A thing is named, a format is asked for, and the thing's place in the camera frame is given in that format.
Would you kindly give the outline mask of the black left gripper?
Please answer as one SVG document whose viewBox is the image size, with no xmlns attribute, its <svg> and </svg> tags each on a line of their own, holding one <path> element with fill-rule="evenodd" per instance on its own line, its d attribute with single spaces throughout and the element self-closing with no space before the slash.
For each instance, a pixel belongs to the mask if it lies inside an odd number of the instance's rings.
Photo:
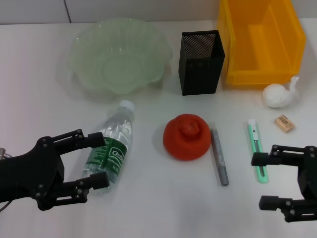
<svg viewBox="0 0 317 238">
<path fill-rule="evenodd" d="M 106 172 L 63 182 L 61 155 L 105 145 L 101 132 L 84 136 L 81 129 L 55 137 L 40 138 L 29 152 L 0 160 L 0 203 L 20 198 L 36 200 L 42 211 L 55 206 L 86 203 L 89 190 L 109 187 Z"/>
</svg>

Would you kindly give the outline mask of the green utility knife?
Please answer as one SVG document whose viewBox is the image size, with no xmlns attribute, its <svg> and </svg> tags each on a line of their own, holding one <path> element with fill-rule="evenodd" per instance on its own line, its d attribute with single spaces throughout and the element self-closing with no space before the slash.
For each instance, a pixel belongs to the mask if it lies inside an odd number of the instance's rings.
<svg viewBox="0 0 317 238">
<path fill-rule="evenodd" d="M 252 153 L 256 152 L 262 152 L 262 143 L 261 143 L 261 138 L 259 135 L 259 130 L 257 123 L 254 119 L 249 119 L 247 123 L 247 129 L 248 129 L 248 135 L 249 135 L 249 140 L 251 143 L 251 149 Z M 260 183 L 268 183 L 268 174 L 266 167 L 261 167 L 261 166 L 255 166 L 255 172 L 257 175 L 257 180 Z"/>
</svg>

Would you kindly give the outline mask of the white paper ball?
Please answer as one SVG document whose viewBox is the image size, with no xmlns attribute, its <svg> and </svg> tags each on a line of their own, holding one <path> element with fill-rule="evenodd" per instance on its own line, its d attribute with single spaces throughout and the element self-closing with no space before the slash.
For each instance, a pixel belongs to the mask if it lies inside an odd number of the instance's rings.
<svg viewBox="0 0 317 238">
<path fill-rule="evenodd" d="M 288 106 L 295 97 L 298 76 L 293 76 L 290 83 L 285 86 L 281 84 L 271 84 L 263 91 L 263 98 L 270 108 L 284 108 Z"/>
</svg>

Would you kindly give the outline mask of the yellow plastic bin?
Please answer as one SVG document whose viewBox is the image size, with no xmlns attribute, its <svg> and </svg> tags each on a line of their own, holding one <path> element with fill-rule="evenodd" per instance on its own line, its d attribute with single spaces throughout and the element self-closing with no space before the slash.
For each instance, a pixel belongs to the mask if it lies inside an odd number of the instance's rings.
<svg viewBox="0 0 317 238">
<path fill-rule="evenodd" d="M 220 0 L 217 29 L 227 86 L 264 88 L 299 73 L 306 35 L 291 0 Z"/>
</svg>

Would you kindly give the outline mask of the black mesh pen holder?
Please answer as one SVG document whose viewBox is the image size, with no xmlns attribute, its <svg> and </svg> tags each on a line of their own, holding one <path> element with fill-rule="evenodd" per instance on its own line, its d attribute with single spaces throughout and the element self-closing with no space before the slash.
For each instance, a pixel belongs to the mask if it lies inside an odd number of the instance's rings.
<svg viewBox="0 0 317 238">
<path fill-rule="evenodd" d="M 218 30 L 183 32 L 178 68 L 182 95 L 214 94 L 224 60 Z"/>
</svg>

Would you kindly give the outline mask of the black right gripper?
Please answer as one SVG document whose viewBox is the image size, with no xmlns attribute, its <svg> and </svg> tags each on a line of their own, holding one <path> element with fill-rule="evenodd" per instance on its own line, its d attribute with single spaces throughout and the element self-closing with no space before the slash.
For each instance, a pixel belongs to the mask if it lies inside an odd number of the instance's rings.
<svg viewBox="0 0 317 238">
<path fill-rule="evenodd" d="M 298 184 L 303 200 L 262 196 L 259 208 L 264 211 L 280 209 L 286 222 L 317 221 L 317 147 L 305 148 L 273 145 L 270 153 L 255 152 L 252 166 L 299 166 Z"/>
</svg>

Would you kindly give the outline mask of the clear green-label water bottle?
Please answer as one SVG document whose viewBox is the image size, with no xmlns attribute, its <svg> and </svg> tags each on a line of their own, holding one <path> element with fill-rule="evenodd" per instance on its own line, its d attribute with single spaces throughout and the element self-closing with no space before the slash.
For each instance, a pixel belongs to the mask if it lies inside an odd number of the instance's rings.
<svg viewBox="0 0 317 238">
<path fill-rule="evenodd" d="M 132 123 L 135 105 L 122 100 L 116 111 L 108 117 L 100 132 L 103 134 L 105 145 L 93 148 L 83 169 L 83 176 L 106 172 L 109 187 L 93 190 L 93 194 L 101 195 L 110 192 L 124 165 L 125 158 L 132 146 Z"/>
</svg>

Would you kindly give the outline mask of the beige eraser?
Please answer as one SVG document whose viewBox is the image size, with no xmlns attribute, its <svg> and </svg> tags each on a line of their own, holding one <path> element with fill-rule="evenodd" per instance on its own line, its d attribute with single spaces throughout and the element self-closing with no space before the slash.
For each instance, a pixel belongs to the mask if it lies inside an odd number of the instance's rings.
<svg viewBox="0 0 317 238">
<path fill-rule="evenodd" d="M 274 120 L 274 124 L 280 128 L 284 133 L 289 133 L 295 128 L 294 123 L 285 115 L 280 115 Z"/>
</svg>

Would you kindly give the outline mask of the green glass fruit plate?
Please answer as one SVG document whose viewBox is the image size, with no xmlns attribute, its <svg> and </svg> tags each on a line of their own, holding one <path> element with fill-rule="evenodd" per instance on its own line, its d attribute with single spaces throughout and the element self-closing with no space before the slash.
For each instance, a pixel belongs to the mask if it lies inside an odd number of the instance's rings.
<svg viewBox="0 0 317 238">
<path fill-rule="evenodd" d="M 153 24 L 120 17 L 79 33 L 69 66 L 85 90 L 125 95 L 159 81 L 172 57 L 166 36 Z"/>
</svg>

